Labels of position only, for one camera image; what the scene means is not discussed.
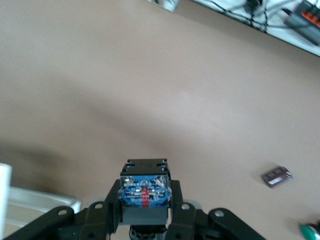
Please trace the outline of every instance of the black power adapter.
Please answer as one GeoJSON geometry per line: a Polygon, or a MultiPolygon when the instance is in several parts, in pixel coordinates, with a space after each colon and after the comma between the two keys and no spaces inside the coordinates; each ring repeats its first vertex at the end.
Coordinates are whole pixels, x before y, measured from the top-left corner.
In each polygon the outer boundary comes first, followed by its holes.
{"type": "Polygon", "coordinates": [[[253,15],[262,6],[262,2],[263,0],[246,0],[243,8],[248,14],[253,15]]]}

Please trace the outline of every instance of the robotic arm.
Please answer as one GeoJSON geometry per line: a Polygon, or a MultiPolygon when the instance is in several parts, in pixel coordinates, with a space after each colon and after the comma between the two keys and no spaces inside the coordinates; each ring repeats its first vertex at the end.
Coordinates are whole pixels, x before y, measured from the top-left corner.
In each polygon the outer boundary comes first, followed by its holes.
{"type": "Polygon", "coordinates": [[[104,201],[77,214],[56,207],[4,240],[110,240],[119,224],[132,240],[266,240],[225,208],[206,214],[184,202],[166,159],[128,160],[104,201]]]}

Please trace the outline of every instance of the screw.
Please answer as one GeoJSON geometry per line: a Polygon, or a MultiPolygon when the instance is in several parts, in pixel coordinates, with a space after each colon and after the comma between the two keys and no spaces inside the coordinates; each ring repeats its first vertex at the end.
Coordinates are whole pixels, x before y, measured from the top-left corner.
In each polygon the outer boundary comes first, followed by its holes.
{"type": "Polygon", "coordinates": [[[184,203],[184,204],[182,204],[181,208],[182,208],[183,210],[188,210],[188,209],[190,209],[190,206],[189,206],[189,204],[184,203]]]}
{"type": "Polygon", "coordinates": [[[222,218],[222,217],[225,216],[224,212],[221,211],[221,210],[215,211],[215,212],[214,212],[214,215],[216,215],[216,216],[219,217],[219,218],[222,218]]]}

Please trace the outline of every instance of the beige table surface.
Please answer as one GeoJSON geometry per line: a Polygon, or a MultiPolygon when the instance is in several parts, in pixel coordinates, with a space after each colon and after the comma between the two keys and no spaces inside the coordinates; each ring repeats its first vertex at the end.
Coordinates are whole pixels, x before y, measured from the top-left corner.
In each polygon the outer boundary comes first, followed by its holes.
{"type": "Polygon", "coordinates": [[[168,158],[205,212],[303,239],[298,223],[320,220],[320,58],[188,0],[176,13],[2,0],[0,162],[12,184],[85,206],[134,158],[168,158]],[[277,165],[294,179],[270,189],[259,176],[277,165]]]}

